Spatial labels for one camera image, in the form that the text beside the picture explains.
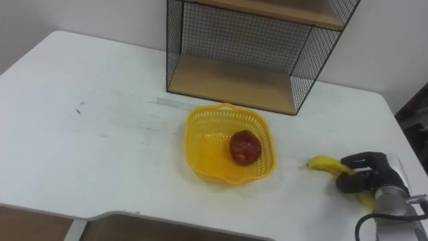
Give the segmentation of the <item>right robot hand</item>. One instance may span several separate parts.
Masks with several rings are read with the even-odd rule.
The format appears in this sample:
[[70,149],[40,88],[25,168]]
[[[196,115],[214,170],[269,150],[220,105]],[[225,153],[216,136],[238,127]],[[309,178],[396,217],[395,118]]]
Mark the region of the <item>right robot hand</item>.
[[368,168],[366,171],[356,171],[353,174],[341,173],[335,181],[336,187],[342,193],[361,193],[393,186],[402,189],[409,195],[409,189],[400,175],[390,166],[384,153],[367,151],[343,157],[340,162],[352,171]]

